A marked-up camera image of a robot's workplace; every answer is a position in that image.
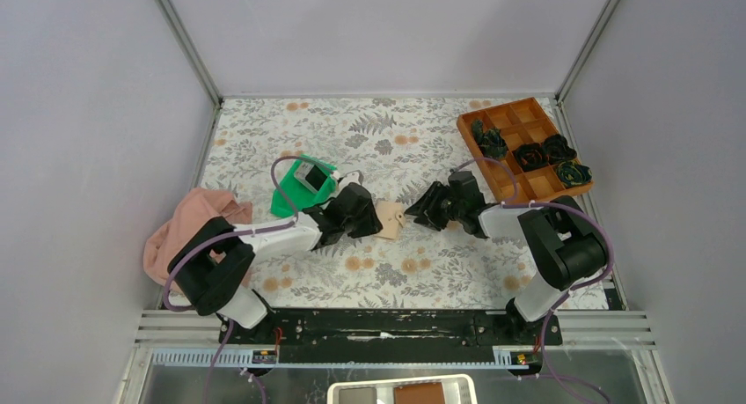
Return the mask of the beige blue card holder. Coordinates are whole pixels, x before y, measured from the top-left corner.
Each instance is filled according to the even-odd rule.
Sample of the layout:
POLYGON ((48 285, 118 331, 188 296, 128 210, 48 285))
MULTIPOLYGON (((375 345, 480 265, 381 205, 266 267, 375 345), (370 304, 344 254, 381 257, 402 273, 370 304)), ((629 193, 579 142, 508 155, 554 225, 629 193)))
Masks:
POLYGON ((399 202, 378 201, 376 204, 377 218, 382 229, 376 237, 396 241, 406 225, 405 206, 399 202))

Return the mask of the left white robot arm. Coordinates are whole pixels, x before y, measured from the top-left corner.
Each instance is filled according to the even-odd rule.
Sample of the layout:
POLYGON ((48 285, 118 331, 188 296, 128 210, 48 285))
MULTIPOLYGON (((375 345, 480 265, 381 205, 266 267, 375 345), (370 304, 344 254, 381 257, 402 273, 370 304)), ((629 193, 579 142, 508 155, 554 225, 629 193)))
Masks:
POLYGON ((372 236, 382 228, 371 193, 356 182, 326 205, 303 209, 274 225, 231 224, 213 217, 170 262, 166 284, 177 285, 199 315, 232 320, 248 341, 261 343, 272 334, 274 322, 261 296, 242 284, 252 264, 318 250, 344 236, 372 236))

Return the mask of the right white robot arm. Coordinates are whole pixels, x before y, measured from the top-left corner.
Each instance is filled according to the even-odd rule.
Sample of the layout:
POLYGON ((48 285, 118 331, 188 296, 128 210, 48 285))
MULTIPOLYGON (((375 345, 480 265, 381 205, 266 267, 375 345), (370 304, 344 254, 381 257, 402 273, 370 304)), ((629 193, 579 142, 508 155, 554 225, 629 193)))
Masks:
POLYGON ((504 330, 518 344, 538 334, 538 321, 555 311, 570 291, 603 279, 613 266, 608 236, 567 195, 551 202, 487 202, 473 174, 459 171, 447 183, 432 183, 405 213, 434 231, 458 222, 479 239, 496 239, 509 228, 520 230, 537 273, 506 306, 511 314, 504 330))

